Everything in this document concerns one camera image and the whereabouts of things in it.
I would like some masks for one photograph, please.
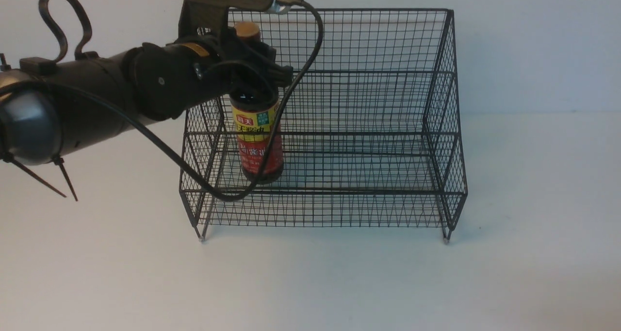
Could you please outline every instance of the wire rack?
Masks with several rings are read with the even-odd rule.
[[[186,174],[180,194],[204,240],[208,225],[435,227],[448,242],[468,190],[451,10],[324,9],[326,38],[282,119],[285,168],[224,203]],[[301,68],[317,37],[312,15],[232,11],[253,21],[278,62]],[[186,115],[183,156],[226,193],[243,190],[228,97]]]

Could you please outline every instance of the robotic arm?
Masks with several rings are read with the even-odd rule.
[[[184,0],[174,43],[164,47],[143,43],[100,58],[96,52],[82,52],[91,38],[91,24],[78,0],[66,1],[84,30],[75,61],[60,63],[68,46],[65,34],[49,15],[49,0],[39,0],[39,11],[58,39],[58,57],[21,59],[20,69],[15,69],[0,55],[0,159],[64,196],[27,168],[58,165],[77,200],[63,157],[135,128],[216,198],[235,201],[250,194],[266,168],[275,128],[258,175],[246,191],[230,196],[209,185],[146,125],[178,118],[184,110],[224,94],[256,103],[275,99],[279,87],[288,87],[277,111],[278,126],[287,100],[319,53],[323,37],[319,13],[304,0]],[[319,26],[315,49],[295,78],[292,67],[275,63],[275,48],[260,41],[242,41],[228,27],[229,8],[284,13],[293,5],[311,11]]]

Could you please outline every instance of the metal wire frame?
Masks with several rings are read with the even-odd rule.
[[[321,54],[282,121],[285,170],[246,199],[223,203],[180,175],[199,238],[208,225],[439,227],[450,240],[468,195],[463,161],[455,17],[444,9],[323,9]],[[300,68],[312,17],[232,11],[254,21],[278,62]],[[236,193],[240,169],[228,97],[188,110],[183,156]]]

